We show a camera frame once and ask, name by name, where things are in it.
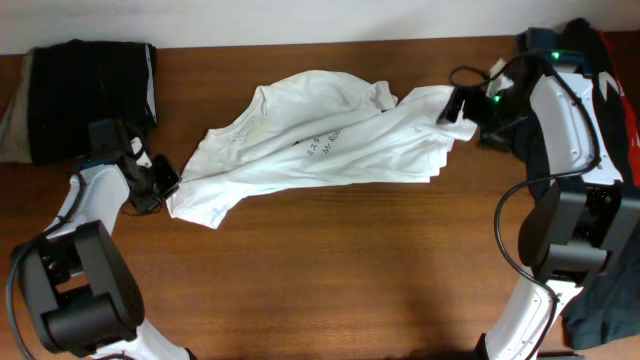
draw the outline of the wood grain surface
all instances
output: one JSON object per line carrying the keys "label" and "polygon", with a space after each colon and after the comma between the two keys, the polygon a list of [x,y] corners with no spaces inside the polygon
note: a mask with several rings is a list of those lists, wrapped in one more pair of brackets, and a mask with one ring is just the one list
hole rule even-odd
{"label": "wood grain surface", "polygon": [[[637,34],[614,34],[619,72],[640,102]],[[460,64],[488,68],[513,38],[159,50],[154,152],[182,168],[205,131],[229,125],[258,85],[310,69],[388,80],[404,97],[445,84]],[[18,83],[20,56],[0,57],[0,105]],[[0,278],[11,249],[40,232],[69,190],[74,163],[0,165]],[[397,359],[471,350],[502,313],[518,275],[502,259],[492,218],[524,178],[515,158],[457,142],[430,184],[287,190],[243,200],[220,229],[120,216],[113,239],[142,290],[147,318],[199,359]],[[509,251],[532,200],[503,215]],[[22,299],[18,320],[38,359],[46,353]],[[0,302],[0,358],[18,359]],[[562,351],[554,326],[543,351]],[[638,338],[582,352],[637,359]]]}

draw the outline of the white panel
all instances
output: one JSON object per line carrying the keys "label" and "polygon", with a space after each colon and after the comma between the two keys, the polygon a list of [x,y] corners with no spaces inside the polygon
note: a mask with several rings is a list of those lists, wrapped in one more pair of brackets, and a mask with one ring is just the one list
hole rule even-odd
{"label": "white panel", "polygon": [[202,47],[507,35],[585,17],[640,25],[634,0],[2,0],[0,53],[72,38]]}

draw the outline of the dark folded clothing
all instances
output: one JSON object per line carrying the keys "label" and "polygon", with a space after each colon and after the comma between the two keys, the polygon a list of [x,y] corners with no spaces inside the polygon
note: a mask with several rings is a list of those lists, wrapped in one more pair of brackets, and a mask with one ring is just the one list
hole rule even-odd
{"label": "dark folded clothing", "polygon": [[31,158],[40,165],[90,152],[92,121],[156,127],[156,50],[144,43],[73,40],[33,54],[28,96]]}

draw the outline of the cable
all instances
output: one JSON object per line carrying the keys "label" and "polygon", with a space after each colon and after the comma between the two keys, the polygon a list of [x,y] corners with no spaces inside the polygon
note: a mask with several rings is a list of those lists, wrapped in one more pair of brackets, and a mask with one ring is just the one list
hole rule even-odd
{"label": "cable", "polygon": [[86,189],[87,184],[82,174],[78,172],[75,175],[78,177],[78,180],[80,182],[80,188],[78,190],[78,194],[76,195],[76,198],[73,200],[73,203],[69,208],[69,211],[67,211],[67,213],[64,216],[59,218],[59,221],[56,224],[52,225],[51,227],[46,229],[42,234],[36,236],[33,240],[23,245],[18,250],[18,253],[14,258],[13,264],[11,265],[11,270],[9,271],[9,277],[7,279],[7,285],[5,290],[9,325],[11,326],[11,332],[13,333],[13,337],[16,340],[18,348],[20,349],[20,351],[22,352],[22,355],[27,360],[33,360],[33,355],[31,355],[31,353],[29,352],[29,349],[27,349],[27,346],[25,345],[24,340],[20,335],[20,330],[18,329],[15,309],[13,308],[13,283],[15,282],[16,275],[18,273],[18,268],[20,268],[20,264],[22,263],[26,255],[29,254],[31,250],[33,250],[35,247],[38,247],[41,241],[47,241],[47,236],[58,231],[61,227],[63,227],[66,223],[68,223],[69,220],[71,220],[71,217],[73,216],[73,214],[78,209],[78,206],[80,206],[80,200],[82,200],[82,196],[84,195],[84,191]]}
{"label": "cable", "polygon": [[[507,263],[509,263],[509,265],[511,265],[511,267],[518,274],[520,274],[525,279],[531,281],[532,283],[534,283],[534,284],[542,287],[543,289],[545,289],[549,293],[549,297],[551,298],[551,310],[550,310],[550,313],[549,313],[549,318],[548,318],[548,320],[547,320],[547,322],[546,322],[546,324],[545,324],[545,326],[544,326],[544,328],[542,330],[542,333],[541,333],[540,337],[538,338],[536,344],[533,346],[531,352],[529,352],[529,354],[526,357],[526,360],[530,360],[531,358],[533,358],[533,356],[540,349],[540,345],[542,345],[542,342],[544,341],[545,336],[547,335],[547,333],[551,329],[551,326],[553,325],[553,321],[554,321],[555,316],[556,316],[556,311],[558,309],[558,302],[560,302],[560,299],[558,298],[558,295],[553,291],[553,289],[551,289],[551,287],[549,287],[547,284],[537,280],[536,278],[534,278],[533,276],[528,274],[509,255],[507,249],[504,246],[504,242],[502,241],[502,235],[500,233],[500,215],[502,214],[502,208],[504,207],[504,204],[507,202],[507,200],[513,194],[518,192],[519,190],[521,190],[521,189],[523,189],[525,187],[528,187],[529,185],[532,185],[532,184],[535,184],[535,183],[539,183],[539,182],[543,182],[543,181],[551,181],[551,180],[557,180],[557,179],[562,179],[562,178],[570,178],[570,177],[580,176],[580,175],[586,174],[586,173],[590,172],[591,170],[595,169],[600,164],[601,158],[600,158],[600,143],[598,142],[597,131],[596,131],[595,126],[593,125],[593,123],[591,121],[591,117],[589,116],[589,113],[587,112],[587,109],[584,107],[584,104],[582,104],[581,99],[573,92],[573,90],[571,90],[571,87],[569,87],[569,85],[567,85],[567,83],[564,81],[564,79],[562,79],[560,74],[558,74],[558,72],[553,68],[553,65],[550,64],[544,57],[542,57],[542,56],[540,56],[538,54],[533,54],[533,53],[519,54],[519,55],[515,56],[513,59],[511,59],[511,61],[509,61],[507,64],[505,64],[502,67],[502,69],[500,69],[500,71],[498,71],[495,75],[493,75],[491,77],[486,75],[481,70],[478,70],[478,69],[475,69],[475,68],[472,68],[472,67],[469,67],[469,66],[459,66],[459,67],[453,69],[451,71],[451,73],[449,74],[449,82],[451,83],[451,85],[453,85],[455,87],[462,88],[462,89],[468,89],[468,90],[470,90],[470,89],[479,89],[479,88],[482,88],[482,87],[488,85],[492,81],[496,80],[505,71],[507,71],[513,65],[513,63],[515,61],[517,61],[519,59],[523,59],[523,58],[533,59],[536,62],[538,62],[539,65],[541,65],[543,67],[543,73],[545,73],[546,75],[553,76],[556,79],[556,81],[558,82],[558,84],[560,85],[560,87],[567,93],[567,95],[569,95],[569,97],[571,98],[573,103],[577,106],[578,111],[580,112],[580,115],[582,116],[584,121],[587,123],[587,129],[589,130],[589,135],[591,136],[591,141],[593,143],[593,152],[594,152],[593,159],[589,162],[589,164],[585,168],[579,169],[579,170],[567,171],[567,172],[558,173],[558,174],[552,174],[552,175],[545,176],[545,177],[540,177],[540,178],[536,178],[536,179],[523,181],[523,182],[513,186],[511,189],[509,189],[502,196],[502,198],[500,198],[500,201],[498,202],[498,205],[496,206],[496,211],[495,211],[495,214],[494,214],[494,217],[493,217],[493,230],[494,230],[494,233],[495,233],[495,237],[496,237],[496,242],[498,244],[498,248],[500,249],[500,253],[502,253],[502,256],[505,258]],[[476,73],[476,74],[480,74],[483,77],[484,81],[481,82],[481,83],[475,84],[475,85],[471,85],[471,86],[460,85],[460,84],[456,83],[455,81],[453,81],[454,75],[457,72],[463,71],[463,70],[471,71],[471,72]]]}

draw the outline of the brown table surface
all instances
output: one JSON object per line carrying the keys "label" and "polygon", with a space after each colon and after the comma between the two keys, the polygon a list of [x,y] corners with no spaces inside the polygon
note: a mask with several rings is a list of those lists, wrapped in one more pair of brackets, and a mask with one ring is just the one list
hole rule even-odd
{"label": "brown table surface", "polygon": [[[640,104],[637,33],[613,34],[627,95]],[[182,168],[205,131],[229,125],[256,86],[309,69],[388,80],[404,97],[445,84],[460,64],[509,57],[511,37],[172,49],[158,52],[159,128],[149,141]],[[20,56],[0,57],[0,105],[18,82]],[[0,278],[10,250],[41,231],[66,196],[73,163],[0,165]],[[468,351],[502,313],[517,274],[501,257],[492,218],[524,178],[515,158],[457,142],[430,184],[287,190],[243,200],[218,230],[154,216],[120,216],[113,239],[142,290],[147,318],[200,359],[380,359]],[[532,200],[503,215],[509,251]],[[21,297],[18,320],[37,358]],[[18,358],[4,311],[0,357]],[[543,351],[566,350],[556,323]],[[581,352],[637,359],[630,338]]]}

